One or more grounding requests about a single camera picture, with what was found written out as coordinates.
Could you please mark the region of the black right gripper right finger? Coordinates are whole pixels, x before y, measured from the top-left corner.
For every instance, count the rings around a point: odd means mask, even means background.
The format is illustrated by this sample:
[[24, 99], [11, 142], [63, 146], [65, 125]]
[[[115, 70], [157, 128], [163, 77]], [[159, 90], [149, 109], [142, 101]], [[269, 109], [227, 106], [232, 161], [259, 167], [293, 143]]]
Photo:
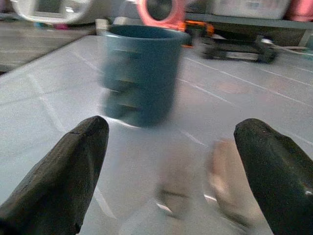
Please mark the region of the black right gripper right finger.
[[246, 177], [274, 235], [313, 235], [313, 160], [288, 136], [248, 118], [234, 130]]

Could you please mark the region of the white round appliance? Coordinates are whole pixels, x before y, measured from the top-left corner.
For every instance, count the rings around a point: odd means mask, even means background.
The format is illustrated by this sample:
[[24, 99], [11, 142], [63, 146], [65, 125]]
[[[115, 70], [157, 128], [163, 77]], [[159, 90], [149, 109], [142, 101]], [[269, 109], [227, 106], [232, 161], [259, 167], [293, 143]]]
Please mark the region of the white round appliance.
[[22, 18], [46, 24], [89, 24], [110, 12], [111, 0], [10, 0]]

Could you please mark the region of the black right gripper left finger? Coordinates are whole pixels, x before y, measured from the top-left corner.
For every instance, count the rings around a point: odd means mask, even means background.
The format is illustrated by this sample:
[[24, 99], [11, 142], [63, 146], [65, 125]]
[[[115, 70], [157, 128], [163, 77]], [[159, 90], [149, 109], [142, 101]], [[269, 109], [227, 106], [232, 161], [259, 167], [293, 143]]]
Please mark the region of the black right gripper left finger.
[[0, 235], [77, 235], [102, 169], [109, 125], [81, 121], [0, 204]]

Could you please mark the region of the pink round appliance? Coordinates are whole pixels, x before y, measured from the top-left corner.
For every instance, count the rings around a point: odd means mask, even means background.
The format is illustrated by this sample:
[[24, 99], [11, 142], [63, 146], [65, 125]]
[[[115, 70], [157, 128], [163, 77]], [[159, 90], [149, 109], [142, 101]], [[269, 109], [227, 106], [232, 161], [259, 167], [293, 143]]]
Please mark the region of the pink round appliance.
[[178, 30], [184, 21], [186, 0], [136, 0], [145, 25]]

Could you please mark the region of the grey shelf board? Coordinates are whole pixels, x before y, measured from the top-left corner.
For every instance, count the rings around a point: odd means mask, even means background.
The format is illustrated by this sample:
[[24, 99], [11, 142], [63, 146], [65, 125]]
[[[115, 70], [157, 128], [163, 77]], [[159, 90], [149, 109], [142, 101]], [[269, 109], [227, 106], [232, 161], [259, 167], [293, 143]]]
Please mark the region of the grey shelf board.
[[186, 13], [185, 17], [188, 20], [208, 22], [219, 31], [248, 37], [254, 37], [257, 34], [269, 36], [282, 46], [303, 47], [313, 36], [313, 22], [240, 18], [200, 13]]

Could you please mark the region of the beige wooden spoon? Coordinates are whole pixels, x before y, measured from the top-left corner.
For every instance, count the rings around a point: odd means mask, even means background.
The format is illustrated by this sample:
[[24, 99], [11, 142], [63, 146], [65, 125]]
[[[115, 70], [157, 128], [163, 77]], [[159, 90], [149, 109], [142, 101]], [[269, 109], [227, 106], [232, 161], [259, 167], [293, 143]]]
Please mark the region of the beige wooden spoon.
[[[189, 170], [197, 154], [187, 145], [172, 145], [165, 151], [165, 173], [156, 192], [156, 204], [168, 216], [179, 218], [186, 211], [192, 180]], [[231, 221], [247, 229], [265, 222], [261, 209], [249, 187], [235, 141], [221, 139], [203, 161], [201, 177], [203, 196], [215, 203]]]

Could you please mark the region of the blue ribbed cup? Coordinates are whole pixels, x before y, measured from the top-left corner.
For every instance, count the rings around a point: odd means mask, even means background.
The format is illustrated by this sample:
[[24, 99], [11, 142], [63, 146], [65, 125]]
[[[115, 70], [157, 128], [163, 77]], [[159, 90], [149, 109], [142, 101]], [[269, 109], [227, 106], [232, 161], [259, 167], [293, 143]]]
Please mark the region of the blue ribbed cup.
[[174, 102], [187, 33], [144, 25], [112, 25], [104, 34], [103, 111], [138, 127], [163, 122]]

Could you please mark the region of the white storage box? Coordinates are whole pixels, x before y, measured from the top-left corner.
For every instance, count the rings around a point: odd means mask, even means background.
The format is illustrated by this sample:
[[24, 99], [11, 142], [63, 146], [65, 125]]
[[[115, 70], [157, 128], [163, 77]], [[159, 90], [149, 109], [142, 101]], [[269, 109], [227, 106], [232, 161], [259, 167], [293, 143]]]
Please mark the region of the white storage box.
[[211, 0], [211, 12], [218, 16], [280, 20], [291, 0]]

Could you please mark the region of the black and orange tool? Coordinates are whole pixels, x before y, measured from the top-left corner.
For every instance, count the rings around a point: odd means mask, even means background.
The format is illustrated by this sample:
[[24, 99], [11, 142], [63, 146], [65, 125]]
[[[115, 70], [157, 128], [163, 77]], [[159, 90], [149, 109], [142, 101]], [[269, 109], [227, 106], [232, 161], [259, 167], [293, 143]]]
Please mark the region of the black and orange tool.
[[277, 57], [273, 42], [263, 36], [253, 41], [217, 38], [214, 26], [202, 21], [185, 20], [178, 30], [188, 33], [187, 45], [204, 59], [243, 60], [272, 63]]

